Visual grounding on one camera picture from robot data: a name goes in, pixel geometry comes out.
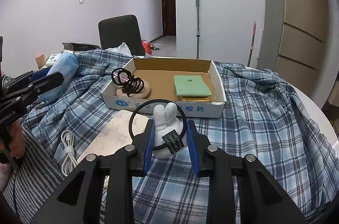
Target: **baseboard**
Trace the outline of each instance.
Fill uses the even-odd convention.
[[[155,39],[152,39],[151,41],[149,41],[149,42],[153,42],[153,41],[156,41],[157,39],[159,39],[159,38],[162,38],[163,37],[163,35],[161,35],[161,36],[159,36],[159,37],[157,37],[157,38],[155,38]]]

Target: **black hair tie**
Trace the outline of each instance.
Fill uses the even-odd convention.
[[[117,72],[118,82],[116,82],[114,79],[115,75],[114,72]],[[121,81],[120,79],[121,73],[125,73],[127,75],[126,82]],[[134,75],[132,75],[132,73],[126,70],[125,68],[114,69],[111,74],[111,77],[114,84],[122,86],[122,92],[127,94],[127,96],[129,96],[130,94],[140,93],[144,89],[144,81],[139,77],[135,78]]]
[[[133,134],[133,131],[132,131],[132,124],[133,124],[133,119],[134,119],[135,115],[139,112],[139,110],[141,108],[145,107],[146,105],[154,104],[154,103],[165,103],[165,104],[168,104],[168,103],[173,103],[173,102],[170,101],[170,100],[167,100],[167,99],[152,99],[152,100],[149,100],[149,101],[144,102],[143,104],[139,105],[133,111],[132,116],[129,118],[128,132],[129,132],[129,135],[132,138],[132,140],[134,139],[134,134]],[[184,111],[180,108],[180,106],[179,105],[176,105],[176,106],[177,106],[177,109],[178,109],[179,113],[182,116],[183,126],[182,126],[182,131],[181,131],[181,133],[179,135],[179,138],[182,139],[182,137],[184,137],[184,135],[186,133],[186,128],[187,128],[186,116],[185,116]],[[160,146],[156,146],[156,147],[153,148],[153,150],[159,150],[159,149],[162,149],[164,147],[168,147],[168,144],[164,143],[164,144],[162,144]]]

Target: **blue oval logo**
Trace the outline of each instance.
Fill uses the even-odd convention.
[[[115,104],[118,106],[123,106],[123,107],[129,106],[128,102],[125,102],[124,100],[119,100],[119,99],[115,101]]]

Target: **black fabric label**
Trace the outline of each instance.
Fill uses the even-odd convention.
[[[168,145],[168,149],[172,154],[176,153],[179,149],[184,147],[184,144],[182,143],[182,140],[180,139],[175,129],[164,135],[162,138]]]

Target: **green notebook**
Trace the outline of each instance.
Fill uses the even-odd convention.
[[[177,96],[206,97],[212,93],[201,76],[174,76]]]

